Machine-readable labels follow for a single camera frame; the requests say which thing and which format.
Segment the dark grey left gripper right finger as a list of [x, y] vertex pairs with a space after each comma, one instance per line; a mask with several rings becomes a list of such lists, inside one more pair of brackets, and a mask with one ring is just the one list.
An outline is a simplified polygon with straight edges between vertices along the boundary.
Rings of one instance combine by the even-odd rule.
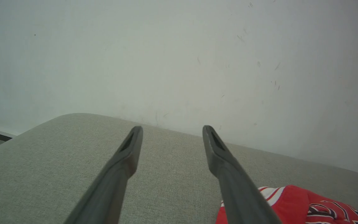
[[203, 142], [209, 170], [219, 181], [228, 223], [280, 224], [280, 218], [212, 126], [203, 126]]

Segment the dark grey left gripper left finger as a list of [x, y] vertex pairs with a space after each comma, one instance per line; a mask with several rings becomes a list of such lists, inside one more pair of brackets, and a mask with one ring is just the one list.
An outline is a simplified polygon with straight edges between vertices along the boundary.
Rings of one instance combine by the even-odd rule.
[[81, 197], [66, 224], [117, 224], [128, 180], [135, 174], [143, 129], [134, 126]]

